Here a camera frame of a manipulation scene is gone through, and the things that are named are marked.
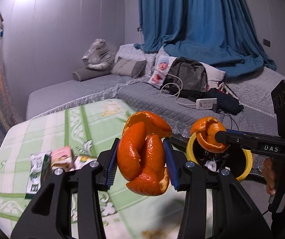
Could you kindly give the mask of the small orange peel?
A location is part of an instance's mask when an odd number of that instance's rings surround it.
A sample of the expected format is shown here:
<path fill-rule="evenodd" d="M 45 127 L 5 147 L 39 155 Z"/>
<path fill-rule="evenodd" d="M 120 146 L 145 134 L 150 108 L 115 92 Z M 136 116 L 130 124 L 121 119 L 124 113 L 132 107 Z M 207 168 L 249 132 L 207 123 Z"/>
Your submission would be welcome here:
<path fill-rule="evenodd" d="M 229 145 L 215 140 L 215 135 L 219 131 L 226 131 L 220 121 L 214 117 L 204 117 L 192 125 L 190 134 L 195 133 L 198 143 L 206 151 L 211 153 L 223 153 L 228 149 Z"/>

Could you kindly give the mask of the white green small carton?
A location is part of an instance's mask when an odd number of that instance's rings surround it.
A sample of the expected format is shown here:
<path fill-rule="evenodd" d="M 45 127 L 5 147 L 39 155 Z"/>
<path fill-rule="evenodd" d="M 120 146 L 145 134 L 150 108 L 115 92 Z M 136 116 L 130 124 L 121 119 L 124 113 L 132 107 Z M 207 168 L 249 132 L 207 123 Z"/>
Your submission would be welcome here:
<path fill-rule="evenodd" d="M 89 164 L 92 161 L 95 161 L 95 158 L 91 158 L 87 155 L 78 155 L 74 158 L 74 169 L 79 170 L 82 169 L 83 166 Z"/>

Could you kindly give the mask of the large orange peel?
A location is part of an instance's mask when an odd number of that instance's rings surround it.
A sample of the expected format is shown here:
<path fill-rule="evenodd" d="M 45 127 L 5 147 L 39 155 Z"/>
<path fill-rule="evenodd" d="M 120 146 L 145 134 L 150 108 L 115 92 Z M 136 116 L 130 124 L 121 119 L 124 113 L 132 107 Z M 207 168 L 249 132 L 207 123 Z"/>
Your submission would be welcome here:
<path fill-rule="evenodd" d="M 162 139 L 170 136 L 169 124 L 152 112 L 140 111 L 128 118 L 118 145 L 117 161 L 129 190 L 143 196 L 166 192 L 169 176 Z"/>

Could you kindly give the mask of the yellow rimmed black trash bin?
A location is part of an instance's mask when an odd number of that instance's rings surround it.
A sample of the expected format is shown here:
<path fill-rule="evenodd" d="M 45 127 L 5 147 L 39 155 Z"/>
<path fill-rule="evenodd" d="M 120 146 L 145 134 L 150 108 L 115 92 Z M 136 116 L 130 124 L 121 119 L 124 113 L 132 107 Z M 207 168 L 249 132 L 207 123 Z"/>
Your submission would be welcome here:
<path fill-rule="evenodd" d="M 229 170 L 239 182 L 248 176 L 253 166 L 253 156 L 249 150 L 241 149 L 239 146 L 229 146 L 223 153 L 211 153 L 200 146 L 195 134 L 190 137 L 187 143 L 186 155 L 187 160 L 193 161 L 203 168 L 206 168 L 203 165 L 209 159 L 220 160 L 220 170 Z"/>

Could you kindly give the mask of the white trash in bin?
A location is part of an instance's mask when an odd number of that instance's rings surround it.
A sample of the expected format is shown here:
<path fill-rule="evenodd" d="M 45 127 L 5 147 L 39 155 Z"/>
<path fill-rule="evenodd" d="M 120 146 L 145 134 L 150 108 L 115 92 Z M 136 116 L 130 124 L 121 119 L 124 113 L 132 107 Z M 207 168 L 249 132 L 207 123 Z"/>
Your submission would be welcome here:
<path fill-rule="evenodd" d="M 209 159 L 206 161 L 206 163 L 203 165 L 206 167 L 208 170 L 213 171 L 213 172 L 219 172 L 220 170 L 220 160 L 218 159 Z"/>

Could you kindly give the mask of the grey quilted sofa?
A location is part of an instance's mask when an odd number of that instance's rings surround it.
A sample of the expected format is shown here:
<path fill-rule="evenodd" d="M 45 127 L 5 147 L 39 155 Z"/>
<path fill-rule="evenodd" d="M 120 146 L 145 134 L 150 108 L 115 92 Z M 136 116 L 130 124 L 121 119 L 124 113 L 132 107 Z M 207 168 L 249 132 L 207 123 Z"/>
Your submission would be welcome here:
<path fill-rule="evenodd" d="M 94 101 L 117 98 L 135 111 L 151 111 L 171 125 L 175 134 L 189 136 L 191 125 L 198 119 L 213 116 L 226 128 L 277 135 L 277 121 L 271 101 L 271 91 L 284 76 L 264 68 L 236 81 L 227 83 L 244 106 L 238 115 L 197 110 L 186 99 L 166 97 L 144 78 L 133 79 L 118 75 L 104 75 L 86 81 L 69 80 L 32 92 L 27 103 L 26 118 L 54 113 Z"/>

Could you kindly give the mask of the white power strip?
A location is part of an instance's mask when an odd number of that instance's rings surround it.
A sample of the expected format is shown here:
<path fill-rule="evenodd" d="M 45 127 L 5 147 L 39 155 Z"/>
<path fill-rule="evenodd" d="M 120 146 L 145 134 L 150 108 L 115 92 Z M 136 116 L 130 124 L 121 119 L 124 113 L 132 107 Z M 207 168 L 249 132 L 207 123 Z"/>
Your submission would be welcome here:
<path fill-rule="evenodd" d="M 206 99 L 197 99 L 195 106 L 197 110 L 212 110 L 214 105 L 216 104 L 217 104 L 216 98 L 206 98 Z"/>

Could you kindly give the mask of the green white milk pouch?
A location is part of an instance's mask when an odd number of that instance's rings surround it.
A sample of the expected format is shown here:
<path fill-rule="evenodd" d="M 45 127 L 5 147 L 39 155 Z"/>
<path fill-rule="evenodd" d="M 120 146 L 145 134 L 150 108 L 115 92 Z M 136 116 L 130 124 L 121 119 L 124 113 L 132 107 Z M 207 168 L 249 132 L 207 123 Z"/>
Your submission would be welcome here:
<path fill-rule="evenodd" d="M 30 156 L 31 169 L 28 176 L 25 199 L 32 199 L 51 174 L 51 151 Z"/>

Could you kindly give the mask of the pink small cardboard box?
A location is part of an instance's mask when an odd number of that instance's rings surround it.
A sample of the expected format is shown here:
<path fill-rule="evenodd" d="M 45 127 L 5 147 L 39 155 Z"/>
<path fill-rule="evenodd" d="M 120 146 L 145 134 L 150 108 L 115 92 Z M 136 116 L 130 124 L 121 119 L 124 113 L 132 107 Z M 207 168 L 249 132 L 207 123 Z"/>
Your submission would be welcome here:
<path fill-rule="evenodd" d="M 67 171 L 68 164 L 73 161 L 73 153 L 70 146 L 65 146 L 51 152 L 51 170 L 62 168 Z"/>

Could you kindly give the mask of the dark grey backpack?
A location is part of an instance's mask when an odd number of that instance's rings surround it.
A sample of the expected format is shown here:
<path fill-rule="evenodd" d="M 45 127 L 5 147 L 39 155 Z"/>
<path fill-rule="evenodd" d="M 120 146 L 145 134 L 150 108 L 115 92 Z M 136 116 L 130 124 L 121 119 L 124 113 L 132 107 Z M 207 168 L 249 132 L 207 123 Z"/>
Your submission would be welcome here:
<path fill-rule="evenodd" d="M 191 101 L 205 98 L 207 74 L 198 61 L 180 57 L 175 59 L 162 85 L 171 95 L 178 95 Z"/>

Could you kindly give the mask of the green white patterned table cover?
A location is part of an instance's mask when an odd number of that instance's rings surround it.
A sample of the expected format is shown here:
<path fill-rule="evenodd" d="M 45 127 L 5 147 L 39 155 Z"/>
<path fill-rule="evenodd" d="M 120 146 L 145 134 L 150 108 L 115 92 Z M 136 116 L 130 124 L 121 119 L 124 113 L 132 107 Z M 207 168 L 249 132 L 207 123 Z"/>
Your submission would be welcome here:
<path fill-rule="evenodd" d="M 133 109 L 119 99 L 107 99 L 33 118 L 13 126 L 0 147 L 0 229 L 10 236 L 29 204 L 26 197 L 31 166 L 45 153 L 66 166 L 87 164 L 121 137 Z M 113 186 L 99 193 L 107 238 L 177 238 L 185 193 L 169 187 L 161 196 L 131 192 L 117 173 Z"/>

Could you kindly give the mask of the blue curtain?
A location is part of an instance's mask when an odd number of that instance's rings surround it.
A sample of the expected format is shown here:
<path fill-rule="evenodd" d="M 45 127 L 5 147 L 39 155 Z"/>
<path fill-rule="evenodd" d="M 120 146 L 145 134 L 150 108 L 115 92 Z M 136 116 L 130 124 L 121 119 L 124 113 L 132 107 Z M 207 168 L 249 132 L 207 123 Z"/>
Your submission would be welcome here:
<path fill-rule="evenodd" d="M 235 79 L 276 70 L 256 36 L 245 0 L 139 0 L 137 49 L 207 63 Z"/>

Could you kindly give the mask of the grey square cushion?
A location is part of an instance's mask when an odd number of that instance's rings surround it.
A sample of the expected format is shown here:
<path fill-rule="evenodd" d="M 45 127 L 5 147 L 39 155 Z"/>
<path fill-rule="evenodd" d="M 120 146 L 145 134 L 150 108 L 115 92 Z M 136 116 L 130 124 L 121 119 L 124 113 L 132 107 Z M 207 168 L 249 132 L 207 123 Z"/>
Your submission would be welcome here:
<path fill-rule="evenodd" d="M 119 57 L 117 62 L 111 69 L 111 74 L 138 78 L 142 75 L 146 64 L 147 61 L 136 61 Z"/>

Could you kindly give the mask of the grey cylindrical bolster pillow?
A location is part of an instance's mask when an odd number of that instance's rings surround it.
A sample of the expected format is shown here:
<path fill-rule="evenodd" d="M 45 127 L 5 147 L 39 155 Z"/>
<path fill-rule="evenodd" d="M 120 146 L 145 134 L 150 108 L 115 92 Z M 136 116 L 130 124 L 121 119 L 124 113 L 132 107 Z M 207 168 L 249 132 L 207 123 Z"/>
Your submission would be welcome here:
<path fill-rule="evenodd" d="M 76 81 L 86 81 L 97 77 L 102 77 L 111 73 L 111 70 L 91 70 L 88 68 L 78 69 L 72 72 L 73 79 Z"/>

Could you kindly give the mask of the grey tiger plush toy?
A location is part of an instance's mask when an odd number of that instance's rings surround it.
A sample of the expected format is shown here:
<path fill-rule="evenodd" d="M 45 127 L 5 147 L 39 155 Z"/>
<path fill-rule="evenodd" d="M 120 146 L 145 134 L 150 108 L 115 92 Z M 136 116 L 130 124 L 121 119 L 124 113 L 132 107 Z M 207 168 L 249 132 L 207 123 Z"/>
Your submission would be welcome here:
<path fill-rule="evenodd" d="M 82 57 L 82 61 L 90 70 L 109 70 L 114 64 L 118 48 L 106 42 L 105 39 L 97 38 Z"/>

